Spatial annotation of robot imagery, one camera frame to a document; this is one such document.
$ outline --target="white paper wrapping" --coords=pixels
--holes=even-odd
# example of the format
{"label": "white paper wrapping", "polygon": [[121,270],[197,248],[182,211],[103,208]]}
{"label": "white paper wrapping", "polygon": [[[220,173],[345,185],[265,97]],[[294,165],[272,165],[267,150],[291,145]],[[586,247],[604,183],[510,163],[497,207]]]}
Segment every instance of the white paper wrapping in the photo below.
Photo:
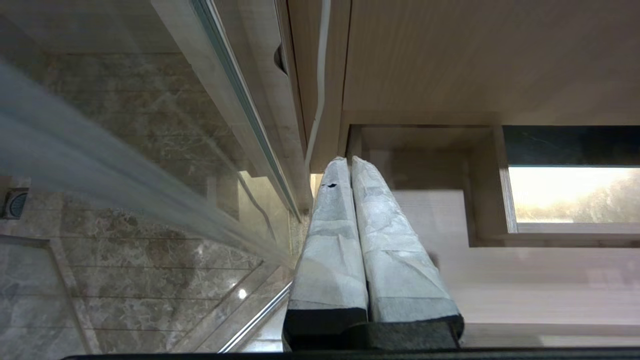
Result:
{"label": "white paper wrapping", "polygon": [[438,269],[378,169],[353,157],[353,196],[374,322],[458,315]]}
{"label": "white paper wrapping", "polygon": [[349,168],[345,158],[335,158],[318,190],[289,309],[366,310],[367,304]]}

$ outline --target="protective wrapping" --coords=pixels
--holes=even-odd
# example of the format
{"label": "protective wrapping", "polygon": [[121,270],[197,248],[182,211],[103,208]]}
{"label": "protective wrapping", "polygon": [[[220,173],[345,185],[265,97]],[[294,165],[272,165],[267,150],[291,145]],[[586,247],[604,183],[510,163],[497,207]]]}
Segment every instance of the protective wrapping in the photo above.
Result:
{"label": "protective wrapping", "polygon": [[370,320],[414,322],[460,312],[376,167],[353,157],[353,195],[369,281]]}
{"label": "protective wrapping", "polygon": [[324,171],[289,309],[366,311],[367,303],[349,168],[338,157]]}

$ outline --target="glass panel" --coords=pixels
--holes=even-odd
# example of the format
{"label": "glass panel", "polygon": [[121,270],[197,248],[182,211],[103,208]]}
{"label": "glass panel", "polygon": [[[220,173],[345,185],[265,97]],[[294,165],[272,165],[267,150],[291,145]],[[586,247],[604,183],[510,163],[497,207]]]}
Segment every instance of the glass panel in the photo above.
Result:
{"label": "glass panel", "polygon": [[640,222],[640,168],[509,167],[517,222]]}
{"label": "glass panel", "polygon": [[7,243],[0,236],[0,289],[1,359],[86,354],[49,249]]}
{"label": "glass panel", "polygon": [[29,188],[0,234],[58,244],[92,353],[198,350],[263,259],[291,264],[296,221],[210,24],[187,1],[0,4],[0,174]]}

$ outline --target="white cable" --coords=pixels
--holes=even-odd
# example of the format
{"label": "white cable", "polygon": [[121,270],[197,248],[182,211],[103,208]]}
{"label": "white cable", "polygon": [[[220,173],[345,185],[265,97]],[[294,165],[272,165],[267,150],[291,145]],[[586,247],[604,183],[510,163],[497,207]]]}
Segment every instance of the white cable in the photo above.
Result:
{"label": "white cable", "polygon": [[322,1],[322,13],[320,14],[320,38],[318,39],[318,61],[317,61],[317,85],[318,85],[318,102],[316,107],[316,115],[314,124],[311,127],[311,135],[309,144],[307,145],[307,156],[305,158],[305,166],[309,168],[311,162],[311,154],[316,144],[316,136],[320,119],[324,110],[324,70],[326,63],[326,43],[329,35],[329,16],[331,15],[331,0]]}

